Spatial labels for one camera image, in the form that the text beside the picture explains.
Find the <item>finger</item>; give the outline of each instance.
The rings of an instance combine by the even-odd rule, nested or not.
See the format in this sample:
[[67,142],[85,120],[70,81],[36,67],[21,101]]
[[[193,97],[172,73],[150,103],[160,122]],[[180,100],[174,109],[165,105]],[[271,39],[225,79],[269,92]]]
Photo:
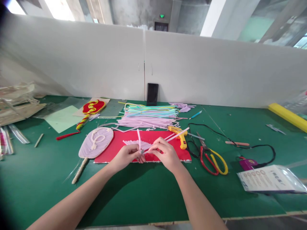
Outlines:
[[126,145],[124,148],[128,151],[128,153],[136,152],[139,150],[138,144]]
[[141,153],[140,153],[139,150],[136,151],[135,153],[132,153],[132,154],[129,155],[129,157],[131,158],[131,161],[132,161],[133,159],[139,158],[139,156],[141,156]]
[[154,154],[159,159],[161,159],[160,157],[162,156],[162,154],[160,152],[158,152],[157,150],[151,150],[151,151],[148,151],[147,153]]
[[141,155],[140,158],[142,159],[143,162],[146,162],[145,156]]
[[166,146],[165,146],[164,144],[161,144],[161,143],[156,143],[156,144],[154,144],[153,146],[151,146],[151,147],[149,148],[149,151],[151,151],[151,150],[156,150],[156,149],[160,149],[160,150],[162,150],[163,152],[166,152],[166,151],[167,151]]

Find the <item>yellow tube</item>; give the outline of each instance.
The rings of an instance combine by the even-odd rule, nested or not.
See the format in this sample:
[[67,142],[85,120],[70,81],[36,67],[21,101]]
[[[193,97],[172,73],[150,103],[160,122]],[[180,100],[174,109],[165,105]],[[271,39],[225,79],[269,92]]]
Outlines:
[[277,103],[270,104],[269,110],[307,133],[307,121],[300,116]]
[[215,160],[215,158],[214,158],[214,155],[211,154],[212,160],[213,160],[213,162],[214,162],[214,164],[215,164],[217,170],[219,171],[219,173],[222,174],[222,175],[227,175],[227,174],[228,174],[228,166],[227,166],[226,162],[224,161],[224,159],[223,159],[223,158],[221,157],[221,155],[219,155],[216,151],[213,151],[212,149],[210,149],[210,150],[211,150],[215,155],[217,155],[217,156],[221,159],[221,161],[223,162],[223,164],[224,164],[225,172],[222,172],[222,171],[220,170],[220,168],[218,167],[218,165],[217,165],[217,162],[216,162],[216,160]]

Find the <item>scissors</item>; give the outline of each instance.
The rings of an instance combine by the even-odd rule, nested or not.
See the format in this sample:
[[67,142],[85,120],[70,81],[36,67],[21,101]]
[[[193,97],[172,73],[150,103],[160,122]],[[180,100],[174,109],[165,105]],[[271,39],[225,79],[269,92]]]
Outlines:
[[[221,155],[219,155],[216,151],[213,151],[212,149],[208,148],[207,145],[205,144],[205,142],[202,139],[200,139],[200,142],[201,142],[201,157],[200,157],[200,159],[201,159],[202,166],[212,175],[217,176],[219,173],[222,174],[222,175],[227,175],[228,174],[228,166],[227,166],[226,162],[224,161],[224,159],[221,157]],[[212,157],[213,162],[211,161],[211,159],[209,158],[208,154],[205,151],[209,151],[211,153],[210,156]],[[212,172],[207,168],[207,166],[205,165],[204,160],[202,158],[203,154],[205,155],[207,160],[210,162],[210,164],[212,164],[212,166],[214,167],[216,172]],[[221,161],[223,162],[224,168],[225,168],[224,172],[222,172],[220,170],[220,168],[218,167],[218,164],[217,164],[213,154],[217,155],[221,159]]]

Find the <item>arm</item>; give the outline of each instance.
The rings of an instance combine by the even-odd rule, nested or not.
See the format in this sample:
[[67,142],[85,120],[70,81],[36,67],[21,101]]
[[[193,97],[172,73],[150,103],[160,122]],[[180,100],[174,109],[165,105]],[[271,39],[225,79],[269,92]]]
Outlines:
[[194,230],[227,229],[214,207],[198,188],[188,170],[180,162],[173,146],[160,137],[155,140],[148,153],[155,154],[164,166],[174,174]]
[[28,229],[75,229],[107,181],[137,157],[140,157],[138,145],[122,147],[109,164],[53,206]]

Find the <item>pink fan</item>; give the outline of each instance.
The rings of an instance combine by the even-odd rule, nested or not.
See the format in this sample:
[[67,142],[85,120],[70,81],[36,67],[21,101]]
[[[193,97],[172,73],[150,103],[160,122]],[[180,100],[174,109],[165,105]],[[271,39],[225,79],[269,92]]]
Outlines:
[[87,135],[79,150],[79,157],[84,158],[84,160],[71,182],[72,184],[78,180],[88,159],[99,156],[108,147],[113,139],[113,135],[113,130],[105,127],[96,128]]

